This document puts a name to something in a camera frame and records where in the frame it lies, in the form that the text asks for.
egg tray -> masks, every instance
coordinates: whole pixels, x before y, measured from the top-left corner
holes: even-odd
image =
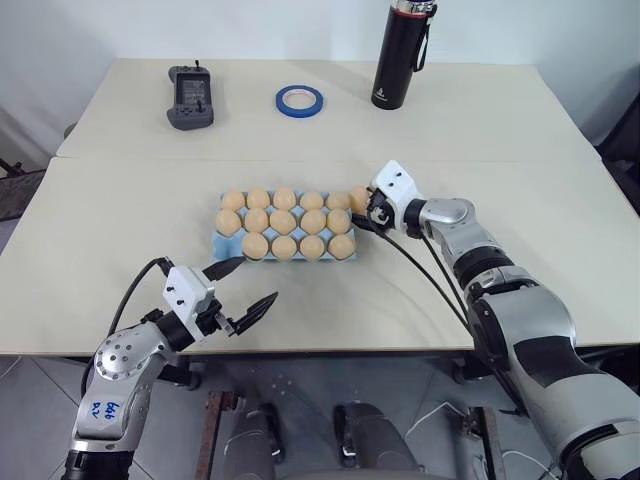
[[[260,260],[253,260],[250,259],[254,262],[261,262],[263,260],[275,260],[275,261],[291,261],[291,260],[304,260],[304,261],[324,261],[324,262],[344,262],[347,260],[355,260],[356,259],[356,252],[354,251],[353,254],[347,258],[344,258],[342,260],[338,260],[337,258],[335,258],[333,255],[331,255],[329,253],[329,241],[331,241],[331,239],[333,237],[336,236],[335,233],[333,233],[328,227],[325,227],[324,229],[322,229],[320,232],[318,232],[316,235],[318,237],[320,237],[322,239],[322,241],[324,242],[324,253],[313,260],[308,259],[307,257],[305,257],[302,253],[300,253],[300,241],[302,241],[302,239],[304,237],[308,237],[309,234],[307,232],[305,232],[302,228],[300,228],[300,220],[302,219],[302,216],[306,213],[306,210],[304,208],[302,208],[300,205],[298,205],[298,202],[300,202],[300,197],[302,197],[302,195],[304,195],[307,191],[306,190],[294,190],[295,194],[296,194],[296,206],[293,207],[292,209],[290,209],[289,211],[291,212],[291,214],[294,216],[294,218],[296,219],[296,228],[293,229],[293,231],[291,231],[291,233],[289,233],[288,235],[281,235],[280,233],[276,232],[273,228],[271,228],[270,226],[267,227],[267,229],[264,232],[261,232],[262,235],[264,235],[264,237],[267,239],[267,242],[269,243],[269,250],[267,251],[267,254],[262,257]],[[245,196],[245,200],[247,197],[247,192],[242,192],[244,193]],[[273,194],[275,193],[273,190],[268,190],[267,193],[269,194],[269,198],[271,199],[271,201],[273,202]],[[318,192],[320,193],[320,195],[322,195],[322,199],[325,201],[327,201],[327,197],[329,196],[329,192]],[[274,212],[275,210],[277,210],[273,205],[269,205],[267,208],[264,209],[265,212],[267,212],[267,215],[269,217],[271,217],[271,213]],[[323,206],[320,210],[322,210],[324,212],[325,215],[327,215],[331,210],[329,208],[327,208],[326,206]],[[249,233],[247,232],[247,230],[244,228],[244,217],[247,214],[247,212],[249,211],[249,209],[245,206],[242,207],[240,210],[236,211],[236,213],[238,214],[238,216],[240,217],[240,220],[242,221],[242,227],[240,228],[240,230],[238,230],[236,233],[234,233],[232,236],[230,237],[225,237],[224,235],[220,234],[217,230],[213,230],[213,237],[212,237],[212,243],[213,243],[213,259],[215,261],[221,261],[221,260],[226,260],[228,258],[231,257],[241,257],[244,255],[244,252],[242,251],[242,239],[244,238],[244,236]],[[351,218],[351,209],[347,209],[346,212],[349,214],[349,218]],[[356,234],[355,234],[355,230],[353,228],[353,226],[347,231],[347,233],[345,233],[345,235],[351,237],[351,239],[354,241],[356,241]],[[278,259],[273,253],[271,253],[271,244],[273,243],[273,241],[278,238],[278,237],[291,237],[295,240],[296,245],[298,246],[298,250],[296,251],[296,253],[293,255],[293,257],[291,257],[289,260],[280,260]]]

tabletop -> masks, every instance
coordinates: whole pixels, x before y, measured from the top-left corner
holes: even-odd
[[[109,70],[59,157],[385,162],[599,161],[532,66],[428,64],[404,106],[370,101],[372,62],[205,60],[213,126],[179,131],[168,122],[167,72],[192,59],[120,59]],[[305,84],[324,97],[314,117],[277,111],[275,94]]]
[[[472,200],[509,256],[562,298],[579,345],[640,341],[640,223],[598,162],[430,161],[396,156],[426,196]],[[0,353],[80,355],[104,338],[138,270],[168,255],[211,262],[219,194],[289,185],[319,190],[366,184],[384,165],[366,161],[55,158],[0,255]],[[358,231],[354,261],[245,263],[218,282],[228,316],[280,295],[240,337],[218,333],[189,351],[451,350],[472,347],[419,272],[389,245]],[[392,234],[438,275],[421,242]],[[121,327],[167,309],[154,273]]]

egg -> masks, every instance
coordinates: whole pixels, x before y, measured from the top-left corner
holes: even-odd
[[[225,237],[230,237],[242,227],[240,217],[231,210],[220,210],[216,215],[216,230]]]
[[[351,208],[351,199],[348,193],[335,192],[327,197],[327,207],[331,210],[334,208],[341,208],[346,210]]]
[[[271,203],[269,194],[264,188],[252,188],[247,194],[247,207],[267,208]]]
[[[351,218],[346,210],[335,209],[329,212],[327,215],[327,227],[333,233],[342,234],[347,233],[351,228]]]
[[[324,242],[317,235],[304,237],[300,242],[300,252],[309,260],[320,258],[324,253]]]
[[[261,208],[251,208],[244,216],[244,228],[248,232],[264,232],[269,226],[267,212]]]
[[[296,194],[288,187],[280,187],[273,194],[273,206],[281,210],[291,210],[296,206]]]
[[[356,242],[349,235],[336,235],[329,242],[329,253],[338,260],[350,257],[355,251]]]
[[[369,191],[361,186],[354,187],[349,194],[351,198],[351,210],[360,215],[367,214],[369,204]]]
[[[244,193],[240,190],[229,190],[222,196],[222,209],[238,211],[244,207]]]
[[[316,210],[322,208],[324,199],[318,192],[307,192],[300,198],[300,206],[305,210]]]
[[[288,235],[296,228],[296,219],[287,210],[275,210],[269,218],[269,224],[280,235]]]
[[[322,210],[310,210],[304,214],[300,227],[310,235],[315,235],[327,225],[327,216]]]
[[[271,244],[271,252],[278,260],[289,260],[298,250],[296,241],[291,237],[278,237]]]
[[[249,232],[242,239],[242,251],[253,260],[260,260],[267,254],[267,250],[269,250],[267,239],[257,232]]]

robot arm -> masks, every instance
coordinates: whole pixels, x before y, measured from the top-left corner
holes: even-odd
[[[395,161],[371,182],[369,219],[435,240],[464,290],[477,354],[531,418],[569,479],[637,479],[640,399],[582,362],[562,301],[514,265],[462,199],[424,199]]]
[[[127,479],[149,410],[151,387],[162,369],[192,343],[216,330],[240,335],[267,312],[273,293],[238,321],[222,313],[212,280],[220,280],[244,257],[204,271],[171,268],[164,288],[172,311],[156,321],[120,330],[105,339],[94,358],[95,374],[80,403],[62,480]]]

thermos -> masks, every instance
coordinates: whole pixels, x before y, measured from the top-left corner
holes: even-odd
[[[435,0],[392,0],[371,101],[385,110],[400,108],[414,72],[424,67]]]

